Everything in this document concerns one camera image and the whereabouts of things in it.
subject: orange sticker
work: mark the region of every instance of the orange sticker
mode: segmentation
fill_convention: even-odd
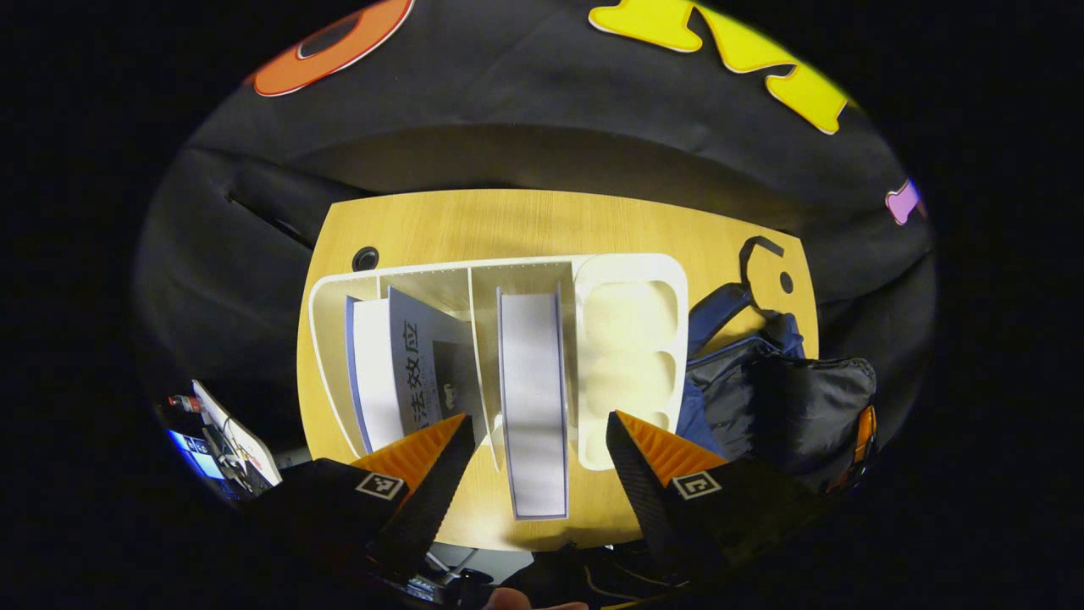
[[[333,23],[268,62],[256,73],[253,87],[260,95],[285,95],[350,66],[395,34],[413,5],[414,0],[384,0]],[[341,30],[348,31],[327,48],[305,52],[307,43],[319,46],[321,36]]]

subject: white desk organizer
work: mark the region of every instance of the white desk organizer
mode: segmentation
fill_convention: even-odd
[[[580,464],[590,470],[614,468],[606,450],[606,418],[614,410],[673,432],[688,338],[688,283],[676,260],[664,254],[464,260],[327,275],[312,286],[309,328],[317,365],[353,455],[364,455],[364,445],[347,379],[347,295],[383,298],[390,285],[472,324],[488,444],[500,469],[496,287],[505,294],[552,293],[558,283],[568,433]]]

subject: desk hole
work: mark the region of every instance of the desk hole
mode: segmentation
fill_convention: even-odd
[[[354,271],[369,271],[371,269],[375,269],[376,263],[379,260],[380,252],[377,251],[375,247],[366,245],[353,255],[353,260],[350,261],[350,268]]]

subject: white book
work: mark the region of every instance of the white book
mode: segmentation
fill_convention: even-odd
[[[517,520],[568,518],[568,439],[560,287],[496,288],[501,412]]]
[[[470,325],[395,288],[347,297],[347,368],[365,452],[443,419],[473,416],[485,431]]]

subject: wooden desk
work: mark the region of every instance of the wooden desk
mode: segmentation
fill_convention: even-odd
[[[522,256],[659,251],[673,256],[688,277],[695,303],[720,284],[738,281],[738,250],[753,235],[766,235],[784,258],[758,248],[749,276],[762,308],[792,313],[817,356],[816,309],[805,254],[792,236],[723,216],[616,196],[532,190],[422,192],[338,203],[324,220],[305,283],[298,322],[297,384],[305,436],[313,458],[353,462],[324,393],[309,333],[308,297],[324,275],[350,272],[354,252],[379,250],[379,267]],[[786,271],[791,293],[780,284]],[[760,328],[763,320],[743,312],[711,342],[724,346]],[[570,455],[576,447],[570,444]],[[512,516],[506,472],[493,468],[488,447],[476,452],[463,476],[437,541],[501,550],[553,550],[568,541],[580,546],[641,537],[636,517],[617,472],[591,471],[569,462],[569,512],[562,521],[517,522]]]

